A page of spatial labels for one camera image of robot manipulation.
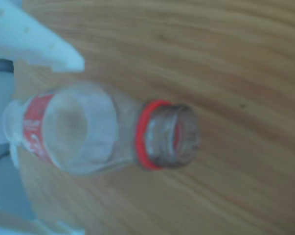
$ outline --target wooden surface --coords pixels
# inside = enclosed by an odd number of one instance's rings
[[[88,235],[295,235],[295,0],[24,0],[71,42],[82,74],[16,65],[17,97],[77,79],[199,114],[203,144],[179,170],[78,178],[24,150],[40,218]]]

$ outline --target bottle opening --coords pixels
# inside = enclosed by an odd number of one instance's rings
[[[156,100],[142,111],[137,125],[136,152],[144,168],[187,165],[196,157],[199,144],[197,117],[188,106]]]

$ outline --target bottle label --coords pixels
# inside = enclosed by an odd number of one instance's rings
[[[53,164],[44,144],[42,135],[43,117],[54,94],[39,94],[29,103],[23,116],[23,138],[25,147],[40,160]]]

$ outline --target clear glass bottle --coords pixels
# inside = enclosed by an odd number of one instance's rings
[[[4,129],[13,144],[71,174],[130,163],[149,170],[176,168],[195,158],[200,142],[198,119],[188,106],[141,102],[96,82],[12,101]]]

